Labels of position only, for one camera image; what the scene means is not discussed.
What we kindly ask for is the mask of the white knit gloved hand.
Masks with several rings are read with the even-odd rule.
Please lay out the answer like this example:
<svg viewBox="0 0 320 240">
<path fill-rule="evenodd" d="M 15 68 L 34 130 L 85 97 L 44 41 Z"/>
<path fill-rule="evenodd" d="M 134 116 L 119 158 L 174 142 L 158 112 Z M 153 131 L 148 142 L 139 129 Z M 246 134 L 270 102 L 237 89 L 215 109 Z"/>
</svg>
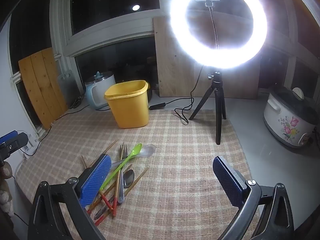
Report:
<svg viewBox="0 0 320 240">
<path fill-rule="evenodd" d="M 5 161 L 1 166 L 1 186 L 0 186 L 0 203 L 1 210 L 9 217 L 14 217 L 14 207 L 12 201 L 12 195 L 10 192 L 7 180 L 12 178 L 12 168 L 10 164 Z"/>
</svg>

